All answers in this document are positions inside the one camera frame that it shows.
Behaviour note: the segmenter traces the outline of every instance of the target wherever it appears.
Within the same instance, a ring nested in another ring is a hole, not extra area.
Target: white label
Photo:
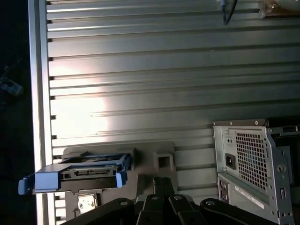
[[[249,199],[250,201],[252,201],[253,203],[255,203],[256,205],[258,205],[259,207],[261,207],[262,209],[264,209],[264,205],[261,202],[257,201],[254,197],[252,197],[251,195],[249,195],[239,187],[235,186],[235,190],[239,192],[241,195],[243,195],[244,197],[246,197],[247,199]]]

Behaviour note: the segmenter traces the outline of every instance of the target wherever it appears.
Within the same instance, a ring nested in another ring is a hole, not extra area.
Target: dark background
[[[1,2],[0,18],[0,77],[15,65],[7,77],[24,88],[18,97],[0,88],[0,224],[35,224],[35,197],[18,195],[18,181],[34,173],[27,1]]]

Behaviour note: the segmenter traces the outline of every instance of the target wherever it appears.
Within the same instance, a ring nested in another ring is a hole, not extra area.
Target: grooved metal surface
[[[72,145],[171,140],[179,193],[199,203],[218,195],[213,120],[299,113],[300,20],[262,19],[259,1],[239,0],[228,26],[211,0],[35,2],[46,162]],[[46,200],[61,224],[64,195]]]

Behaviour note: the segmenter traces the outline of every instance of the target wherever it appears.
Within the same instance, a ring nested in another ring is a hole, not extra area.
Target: black cable
[[[223,16],[224,25],[227,25],[230,22],[237,3],[238,3],[238,0],[234,0],[233,5],[232,5],[231,10],[230,10],[230,13],[229,13],[229,16],[227,18],[226,17],[226,11],[225,11],[225,1],[221,1],[221,9],[222,9],[222,16]]]

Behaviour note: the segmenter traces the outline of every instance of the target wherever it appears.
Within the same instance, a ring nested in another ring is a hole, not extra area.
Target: ventilation grille
[[[240,177],[265,191],[267,165],[261,136],[237,133],[236,143]]]

